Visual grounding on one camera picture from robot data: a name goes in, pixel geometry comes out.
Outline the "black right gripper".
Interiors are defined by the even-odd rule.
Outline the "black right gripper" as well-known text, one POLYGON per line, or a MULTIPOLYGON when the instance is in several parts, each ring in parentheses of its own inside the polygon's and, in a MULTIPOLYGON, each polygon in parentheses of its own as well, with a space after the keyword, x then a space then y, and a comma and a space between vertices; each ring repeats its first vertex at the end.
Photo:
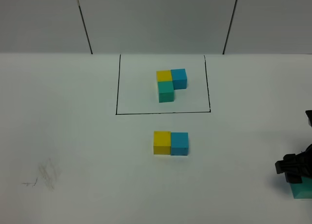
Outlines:
POLYGON ((302 183, 302 178, 312 177, 312 145, 299 154, 286 154, 275 163, 277 174, 285 174, 286 182, 302 183))

